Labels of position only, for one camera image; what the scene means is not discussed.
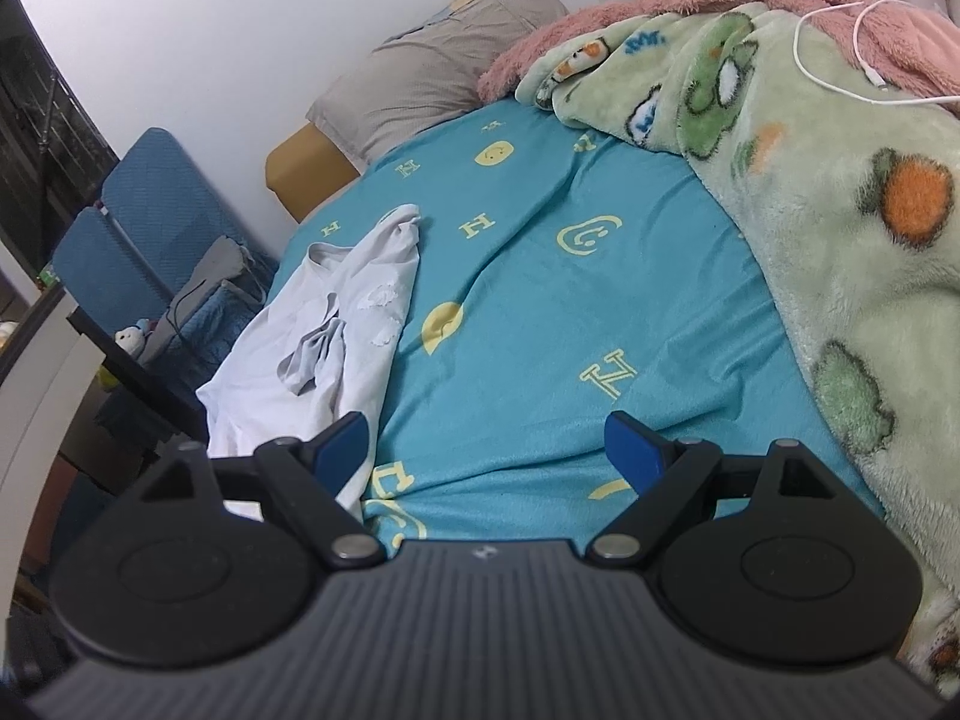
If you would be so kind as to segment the white garment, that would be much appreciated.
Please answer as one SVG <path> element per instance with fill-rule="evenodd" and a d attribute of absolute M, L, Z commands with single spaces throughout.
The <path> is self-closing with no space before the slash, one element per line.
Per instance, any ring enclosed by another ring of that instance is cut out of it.
<path fill-rule="evenodd" d="M 358 411 L 363 460 L 337 502 L 361 514 L 377 428 L 420 265 L 420 208 L 400 205 L 353 247 L 309 245 L 280 291 L 199 387 L 212 458 L 247 457 L 277 437 L 309 440 Z"/>

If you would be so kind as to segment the teal smiley bed sheet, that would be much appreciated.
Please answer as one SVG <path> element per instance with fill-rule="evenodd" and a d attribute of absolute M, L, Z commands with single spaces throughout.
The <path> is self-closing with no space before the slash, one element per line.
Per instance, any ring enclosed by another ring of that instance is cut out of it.
<path fill-rule="evenodd" d="M 387 154 L 281 257 L 420 208 L 363 518 L 407 539 L 586 543 L 633 502 L 622 410 L 734 454 L 802 440 L 853 489 L 742 234 L 684 160 L 503 101 Z"/>

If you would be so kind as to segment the grey cloth on chair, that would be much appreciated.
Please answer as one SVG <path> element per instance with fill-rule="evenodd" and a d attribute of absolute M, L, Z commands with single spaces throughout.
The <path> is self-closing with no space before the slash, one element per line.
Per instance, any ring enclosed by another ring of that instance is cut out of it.
<path fill-rule="evenodd" d="M 153 361 L 169 342 L 182 332 L 190 317 L 224 281 L 240 277 L 245 271 L 245 249 L 235 239 L 220 236 L 206 249 L 190 273 L 189 280 L 174 294 L 171 304 L 156 323 L 139 357 L 142 364 Z"/>

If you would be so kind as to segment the white blue plush toy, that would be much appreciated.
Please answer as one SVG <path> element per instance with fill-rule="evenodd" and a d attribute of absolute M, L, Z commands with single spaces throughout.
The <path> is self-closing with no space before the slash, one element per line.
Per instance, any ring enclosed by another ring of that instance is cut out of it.
<path fill-rule="evenodd" d="M 114 343 L 125 351 L 131 358 L 139 359 L 146 348 L 149 335 L 153 332 L 156 322 L 149 319 L 137 320 L 133 325 L 121 328 L 114 333 Z"/>

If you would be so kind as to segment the white desk with dark top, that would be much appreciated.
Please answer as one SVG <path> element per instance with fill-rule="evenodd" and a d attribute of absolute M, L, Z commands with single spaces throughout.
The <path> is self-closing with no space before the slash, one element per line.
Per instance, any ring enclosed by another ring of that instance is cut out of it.
<path fill-rule="evenodd" d="M 2 583 L 20 569 L 53 459 L 104 353 L 71 327 L 76 301 L 48 289 L 2 351 Z"/>

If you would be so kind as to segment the green cartoon fleece blanket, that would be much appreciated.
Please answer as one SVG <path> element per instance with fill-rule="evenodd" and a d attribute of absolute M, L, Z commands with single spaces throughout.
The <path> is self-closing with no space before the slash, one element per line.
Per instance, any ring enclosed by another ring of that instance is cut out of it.
<path fill-rule="evenodd" d="M 908 665 L 958 691 L 958 122 L 874 88 L 752 2 L 563 20 L 509 60 L 517 101 L 682 158 L 763 271 L 805 382 L 923 556 Z"/>

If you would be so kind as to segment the grey pillow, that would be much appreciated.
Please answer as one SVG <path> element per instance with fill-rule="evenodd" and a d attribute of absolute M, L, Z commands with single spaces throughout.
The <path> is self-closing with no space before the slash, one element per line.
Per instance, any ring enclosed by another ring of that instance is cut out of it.
<path fill-rule="evenodd" d="M 519 39 L 568 13 L 562 0 L 454 0 L 345 71 L 308 121 L 359 171 L 418 133 L 478 109 L 478 80 Z"/>

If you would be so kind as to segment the dark window grille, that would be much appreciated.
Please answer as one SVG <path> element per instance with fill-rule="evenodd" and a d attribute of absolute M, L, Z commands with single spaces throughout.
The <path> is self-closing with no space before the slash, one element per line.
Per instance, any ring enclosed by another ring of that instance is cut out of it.
<path fill-rule="evenodd" d="M 117 164 L 21 0 L 2 0 L 2 244 L 36 277 Z"/>

